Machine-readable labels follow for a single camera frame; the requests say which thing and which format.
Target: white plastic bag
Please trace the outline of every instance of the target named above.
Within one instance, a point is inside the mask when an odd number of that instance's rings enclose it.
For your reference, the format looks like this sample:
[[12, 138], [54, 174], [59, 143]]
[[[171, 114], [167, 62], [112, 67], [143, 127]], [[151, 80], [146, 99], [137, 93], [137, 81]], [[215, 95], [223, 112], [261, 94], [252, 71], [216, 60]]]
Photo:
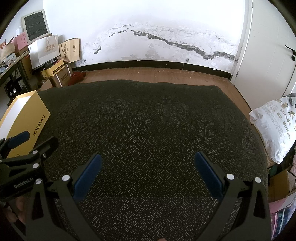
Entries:
[[289, 97], [266, 103], [250, 112], [251, 123], [257, 128], [268, 156], [281, 163], [296, 140], [296, 107]]

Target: door handle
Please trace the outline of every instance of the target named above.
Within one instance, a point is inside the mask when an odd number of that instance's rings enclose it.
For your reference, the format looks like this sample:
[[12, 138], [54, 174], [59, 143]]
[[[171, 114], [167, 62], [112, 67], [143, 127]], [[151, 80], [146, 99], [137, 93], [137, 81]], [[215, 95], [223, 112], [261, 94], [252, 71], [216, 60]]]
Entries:
[[296, 51], [294, 49], [289, 48], [287, 45], [285, 45], [288, 49], [292, 50], [293, 54], [296, 55]]

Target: finger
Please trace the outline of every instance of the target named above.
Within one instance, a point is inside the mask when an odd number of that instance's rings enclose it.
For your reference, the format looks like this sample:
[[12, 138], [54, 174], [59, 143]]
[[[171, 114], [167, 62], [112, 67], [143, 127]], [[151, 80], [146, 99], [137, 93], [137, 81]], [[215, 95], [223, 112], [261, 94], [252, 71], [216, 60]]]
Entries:
[[17, 197], [15, 200], [15, 204], [20, 211], [23, 211], [25, 208], [25, 197], [24, 196]]
[[9, 222], [14, 223], [17, 221], [17, 216], [13, 212], [9, 211], [7, 208], [2, 208], [2, 210]]
[[26, 223], [26, 211], [19, 212], [18, 218], [22, 223]]

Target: water damage stain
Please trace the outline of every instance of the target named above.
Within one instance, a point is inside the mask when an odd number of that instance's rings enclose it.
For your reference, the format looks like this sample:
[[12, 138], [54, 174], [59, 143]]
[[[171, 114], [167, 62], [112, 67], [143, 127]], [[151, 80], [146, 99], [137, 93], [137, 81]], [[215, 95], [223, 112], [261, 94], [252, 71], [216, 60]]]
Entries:
[[224, 57], [224, 58], [229, 59], [229, 60], [234, 60], [235, 59], [235, 56], [233, 54], [228, 54], [228, 53], [225, 53], [225, 52], [215, 51], [213, 54], [207, 55], [205, 53], [205, 51], [201, 50], [200, 48], [198, 48], [196, 46], [171, 42], [171, 41], [168, 41], [167, 39], [163, 39], [163, 38], [161, 38], [159, 36], [155, 36], [155, 35], [143, 32], [143, 31], [142, 32], [135, 31], [135, 30], [131, 30], [131, 31], [136, 36], [147, 36], [149, 39], [161, 40], [161, 41], [164, 41], [168, 45], [174, 45], [174, 46], [176, 46], [178, 48], [185, 49], [187, 51], [194, 51], [194, 52], [198, 53], [199, 55], [201, 55], [204, 59], [214, 59], [216, 56]]
[[97, 50], [94, 52], [94, 54], [97, 54], [101, 49], [102, 49], [102, 46], [100, 46], [100, 48], [97, 49]]
[[[121, 34], [121, 33], [126, 32], [126, 31], [127, 31], [127, 30], [122, 30], [122, 31], [118, 31], [117, 33], [118, 33], [118, 34]], [[116, 34], [116, 32], [113, 33], [113, 34], [111, 34], [110, 36], [108, 36], [108, 38], [112, 37], [114, 34]]]

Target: desk leg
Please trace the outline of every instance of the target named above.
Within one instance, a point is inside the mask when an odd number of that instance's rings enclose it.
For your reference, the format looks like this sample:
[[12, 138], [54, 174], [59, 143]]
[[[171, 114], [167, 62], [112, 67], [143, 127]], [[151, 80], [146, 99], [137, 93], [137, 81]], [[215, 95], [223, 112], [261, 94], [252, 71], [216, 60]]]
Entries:
[[25, 71], [25, 69], [24, 69], [24, 66], [22, 65], [22, 61], [19, 61], [18, 63], [17, 63], [17, 65], [18, 65], [18, 68], [19, 68], [19, 70], [20, 70], [20, 75], [21, 75], [21, 77], [22, 77], [22, 80], [23, 80], [23, 82], [24, 82], [24, 85], [25, 85], [25, 87], [26, 87], [26, 89], [28, 90], [28, 92], [30, 92], [30, 91], [32, 91], [32, 89], [31, 89], [31, 86], [30, 86], [30, 84], [29, 84], [29, 80], [28, 80], [28, 76], [27, 76], [27, 74], [26, 74], [26, 71]]

